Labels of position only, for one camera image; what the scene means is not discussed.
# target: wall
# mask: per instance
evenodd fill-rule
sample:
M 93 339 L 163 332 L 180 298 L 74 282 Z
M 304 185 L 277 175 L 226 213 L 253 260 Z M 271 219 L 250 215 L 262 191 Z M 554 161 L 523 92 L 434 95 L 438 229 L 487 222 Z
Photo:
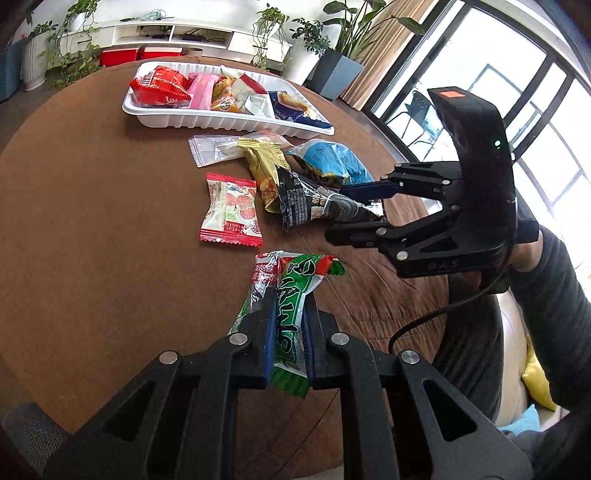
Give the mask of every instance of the wall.
M 121 18 L 143 16 L 153 9 L 161 8 L 167 16 L 207 20 L 236 27 L 252 28 L 267 2 L 277 7 L 290 18 L 304 17 L 308 20 L 327 18 L 322 8 L 329 0 L 101 0 L 95 13 L 96 22 L 119 20 Z M 61 23 L 69 6 L 75 0 L 45 0 L 33 13 L 33 25 L 48 20 Z M 350 0 L 355 7 L 363 0 Z M 15 38 L 28 34 L 31 26 L 21 25 Z

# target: blue pillow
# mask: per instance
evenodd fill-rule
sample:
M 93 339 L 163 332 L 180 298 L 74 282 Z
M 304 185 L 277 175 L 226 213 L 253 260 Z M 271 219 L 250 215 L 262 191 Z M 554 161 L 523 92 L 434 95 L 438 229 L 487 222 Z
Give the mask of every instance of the blue pillow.
M 516 437 L 526 430 L 539 432 L 541 430 L 540 416 L 538 415 L 538 411 L 535 409 L 535 405 L 531 404 L 530 407 L 525 412 L 523 412 L 521 417 L 519 417 L 513 423 L 510 423 L 506 427 L 497 428 L 504 433 L 513 432 Z

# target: white plastic tray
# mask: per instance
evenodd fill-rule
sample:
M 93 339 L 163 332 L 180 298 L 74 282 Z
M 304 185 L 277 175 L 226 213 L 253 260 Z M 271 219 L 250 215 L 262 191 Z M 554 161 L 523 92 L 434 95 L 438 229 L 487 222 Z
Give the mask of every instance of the white plastic tray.
M 200 63 L 180 63 L 172 61 L 149 61 L 139 66 L 135 73 L 136 77 L 143 77 L 154 70 L 158 65 L 169 67 L 180 71 L 187 76 L 191 72 L 198 73 L 221 73 L 221 68 L 214 65 L 202 65 Z M 255 79 L 266 90 L 283 90 L 289 95 L 297 98 L 312 107 L 323 122 L 328 120 L 312 105 L 291 83 L 278 77 L 265 75 L 263 73 L 245 72 L 249 77 Z M 132 90 L 128 90 L 123 101 L 123 111 L 135 115 L 146 127 L 201 127 L 201 128 L 223 128 L 225 130 L 246 130 L 256 132 L 260 130 L 271 130 L 286 137 L 313 138 L 316 135 L 334 135 L 335 129 L 311 127 L 308 125 L 287 122 L 274 118 L 246 115 L 244 113 L 212 112 L 209 110 L 175 109 L 175 108 L 146 108 L 137 106 L 132 100 Z

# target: clear plastic bag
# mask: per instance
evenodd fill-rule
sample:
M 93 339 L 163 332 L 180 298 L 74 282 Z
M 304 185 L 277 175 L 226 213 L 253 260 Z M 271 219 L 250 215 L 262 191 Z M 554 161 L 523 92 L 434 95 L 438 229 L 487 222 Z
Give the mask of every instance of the clear plastic bag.
M 275 132 L 271 132 L 270 130 L 253 132 L 244 135 L 243 137 L 195 135 L 189 138 L 189 148 L 193 154 L 195 165 L 198 167 L 205 167 L 226 160 L 242 158 L 244 156 L 244 150 L 238 146 L 238 140 L 241 138 L 263 142 L 274 142 L 279 144 L 282 149 L 293 147 L 285 137 L 282 137 Z

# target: black snack bag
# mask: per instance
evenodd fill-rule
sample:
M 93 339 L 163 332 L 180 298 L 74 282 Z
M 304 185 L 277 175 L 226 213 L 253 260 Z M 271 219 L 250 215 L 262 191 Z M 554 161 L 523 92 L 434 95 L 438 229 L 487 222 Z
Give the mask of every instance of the black snack bag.
M 277 167 L 283 228 L 289 230 L 316 218 L 335 222 L 369 222 L 383 217 L 381 203 L 365 206 L 297 173 Z

